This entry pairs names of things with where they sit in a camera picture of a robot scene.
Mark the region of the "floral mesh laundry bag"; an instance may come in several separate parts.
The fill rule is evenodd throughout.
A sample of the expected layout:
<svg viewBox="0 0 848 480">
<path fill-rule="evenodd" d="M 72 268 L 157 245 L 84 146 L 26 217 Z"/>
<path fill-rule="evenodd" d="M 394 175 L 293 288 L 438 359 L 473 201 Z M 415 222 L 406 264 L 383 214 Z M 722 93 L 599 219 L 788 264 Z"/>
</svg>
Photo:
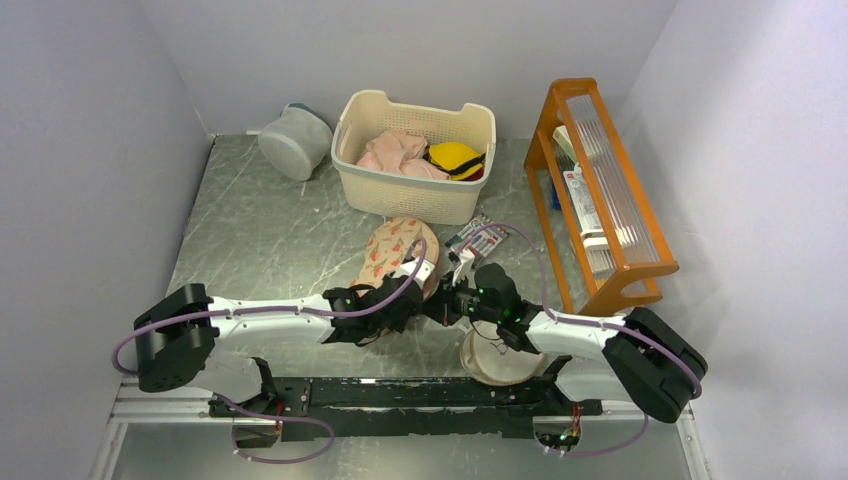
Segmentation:
<svg viewBox="0 0 848 480">
<path fill-rule="evenodd" d="M 391 218 L 374 230 L 365 248 L 364 264 L 351 285 L 379 287 L 384 276 L 393 274 L 402 265 L 413 241 L 418 238 L 426 241 L 424 258 L 431 267 L 424 287 L 425 296 L 429 297 L 437 283 L 439 240 L 427 223 L 408 216 Z"/>
</svg>

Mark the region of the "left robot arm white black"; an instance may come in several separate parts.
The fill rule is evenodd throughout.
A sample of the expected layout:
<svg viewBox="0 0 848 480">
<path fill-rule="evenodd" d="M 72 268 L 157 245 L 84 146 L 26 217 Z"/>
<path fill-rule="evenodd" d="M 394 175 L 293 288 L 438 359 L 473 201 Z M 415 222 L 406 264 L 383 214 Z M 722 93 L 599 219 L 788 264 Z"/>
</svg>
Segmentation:
<svg viewBox="0 0 848 480">
<path fill-rule="evenodd" d="M 361 344 L 386 330 L 401 332 L 424 302 L 422 281 L 387 276 L 286 301 L 237 301 L 187 284 L 133 323 L 139 387 L 160 393 L 204 388 L 236 401 L 249 414 L 273 409 L 277 388 L 266 362 L 235 354 L 261 343 Z"/>
</svg>

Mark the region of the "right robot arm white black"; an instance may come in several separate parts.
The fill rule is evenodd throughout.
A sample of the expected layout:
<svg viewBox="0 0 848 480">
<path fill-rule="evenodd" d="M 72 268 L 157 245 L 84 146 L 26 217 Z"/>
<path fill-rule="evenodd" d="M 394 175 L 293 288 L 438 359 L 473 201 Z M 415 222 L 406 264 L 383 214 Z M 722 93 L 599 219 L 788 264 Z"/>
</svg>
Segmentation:
<svg viewBox="0 0 848 480">
<path fill-rule="evenodd" d="M 472 281 L 444 275 L 423 313 L 445 325 L 462 317 L 491 324 L 518 352 L 567 356 L 539 389 L 542 406 L 553 414 L 584 400 L 615 400 L 674 423 L 700 397 L 708 371 L 706 359 L 652 310 L 610 317 L 557 312 L 523 299 L 498 264 L 481 267 Z"/>
</svg>

